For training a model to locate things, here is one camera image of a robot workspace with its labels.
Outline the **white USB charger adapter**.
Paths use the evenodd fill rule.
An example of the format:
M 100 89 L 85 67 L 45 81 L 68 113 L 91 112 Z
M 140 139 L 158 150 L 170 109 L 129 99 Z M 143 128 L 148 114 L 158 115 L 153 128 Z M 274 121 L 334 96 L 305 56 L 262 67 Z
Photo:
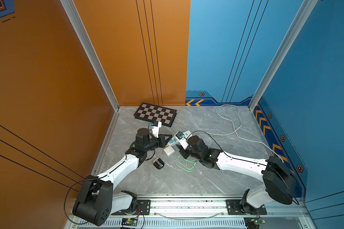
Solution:
M 165 152 L 167 156 L 171 156 L 173 153 L 175 153 L 175 150 L 172 146 L 167 146 L 166 148 L 163 149 L 163 151 Z

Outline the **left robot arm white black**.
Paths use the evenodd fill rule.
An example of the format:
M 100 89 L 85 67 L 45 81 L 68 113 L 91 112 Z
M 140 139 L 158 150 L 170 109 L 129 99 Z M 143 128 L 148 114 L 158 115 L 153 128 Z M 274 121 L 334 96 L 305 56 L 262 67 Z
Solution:
M 108 216 L 119 211 L 132 214 L 138 211 L 138 197 L 123 190 L 114 193 L 118 184 L 131 172 L 148 160 L 149 151 L 164 148 L 173 138 L 170 134 L 154 135 L 147 128 L 140 128 L 135 141 L 125 151 L 124 157 L 105 172 L 89 175 L 80 181 L 80 190 L 73 205 L 72 214 L 96 226 L 101 226 Z

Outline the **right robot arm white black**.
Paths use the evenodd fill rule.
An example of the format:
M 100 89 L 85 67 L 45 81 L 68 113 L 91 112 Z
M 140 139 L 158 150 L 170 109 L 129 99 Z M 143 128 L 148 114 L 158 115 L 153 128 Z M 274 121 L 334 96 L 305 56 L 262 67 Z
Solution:
M 239 202 L 244 214 L 257 214 L 265 204 L 276 201 L 284 205 L 298 204 L 294 192 L 296 176 L 278 158 L 254 159 L 235 156 L 221 148 L 209 148 L 196 136 L 176 135 L 183 158 L 193 157 L 209 169 L 227 170 L 253 177 L 261 182 L 254 189 L 247 189 Z

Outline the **black white chessboard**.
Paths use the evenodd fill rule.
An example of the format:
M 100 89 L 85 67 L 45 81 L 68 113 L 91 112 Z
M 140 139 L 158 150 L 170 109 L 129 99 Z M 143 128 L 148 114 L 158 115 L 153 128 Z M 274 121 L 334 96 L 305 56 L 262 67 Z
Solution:
M 171 127 L 173 125 L 176 115 L 177 110 L 175 109 L 148 103 L 142 103 L 134 113 L 136 119 L 150 123 L 161 122 L 161 124 L 166 127 Z

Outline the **left green circuit board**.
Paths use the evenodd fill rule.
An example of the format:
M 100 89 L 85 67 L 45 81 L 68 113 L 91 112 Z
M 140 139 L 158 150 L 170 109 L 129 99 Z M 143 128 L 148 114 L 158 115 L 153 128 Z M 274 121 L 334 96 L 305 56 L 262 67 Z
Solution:
M 138 226 L 138 218 L 122 218 L 121 220 L 121 227 L 137 227 Z

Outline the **green circuit board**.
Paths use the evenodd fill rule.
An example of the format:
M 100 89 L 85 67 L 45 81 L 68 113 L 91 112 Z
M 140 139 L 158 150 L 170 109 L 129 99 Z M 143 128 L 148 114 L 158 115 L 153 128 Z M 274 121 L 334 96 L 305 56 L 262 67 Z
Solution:
M 137 227 L 138 226 L 138 218 L 122 218 L 121 220 L 121 227 Z
M 244 218 L 244 222 L 247 229 L 259 229 L 260 225 L 266 223 L 262 218 Z

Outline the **right green circuit board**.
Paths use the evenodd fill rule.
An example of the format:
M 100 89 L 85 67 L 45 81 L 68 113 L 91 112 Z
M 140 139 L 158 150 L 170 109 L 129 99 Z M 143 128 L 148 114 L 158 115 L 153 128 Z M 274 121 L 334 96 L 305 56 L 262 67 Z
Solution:
M 260 225 L 266 223 L 262 218 L 244 218 L 244 222 L 247 229 L 259 229 Z

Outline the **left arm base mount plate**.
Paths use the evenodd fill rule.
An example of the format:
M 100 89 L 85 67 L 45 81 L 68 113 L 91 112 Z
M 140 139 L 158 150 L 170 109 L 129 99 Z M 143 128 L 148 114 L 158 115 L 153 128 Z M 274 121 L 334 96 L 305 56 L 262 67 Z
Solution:
M 132 215 L 137 216 L 139 214 L 139 211 L 144 216 L 148 216 L 150 214 L 151 210 L 151 200 L 150 199 L 138 199 L 136 209 L 131 212 L 130 210 L 120 210 L 118 212 L 112 213 L 113 216 L 126 216 L 126 215 Z

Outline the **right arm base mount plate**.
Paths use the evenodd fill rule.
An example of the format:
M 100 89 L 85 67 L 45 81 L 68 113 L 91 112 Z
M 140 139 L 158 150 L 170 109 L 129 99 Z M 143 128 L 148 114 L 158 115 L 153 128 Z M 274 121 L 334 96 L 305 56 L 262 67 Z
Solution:
M 238 199 L 227 199 L 226 208 L 229 215 L 267 215 L 264 205 L 255 209 L 248 204 L 241 205 Z

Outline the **aluminium front rail frame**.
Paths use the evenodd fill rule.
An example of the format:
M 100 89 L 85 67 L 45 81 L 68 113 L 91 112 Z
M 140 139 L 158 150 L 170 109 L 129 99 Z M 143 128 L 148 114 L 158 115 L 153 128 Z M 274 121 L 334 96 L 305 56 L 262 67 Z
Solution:
M 315 229 L 315 223 L 303 203 L 283 205 L 265 204 L 267 215 L 229 215 L 227 199 L 239 195 L 147 195 L 150 199 L 148 216 L 110 215 L 101 229 L 246 229 L 244 218 L 262 218 L 260 229 Z M 137 227 L 121 227 L 122 218 L 138 218 Z

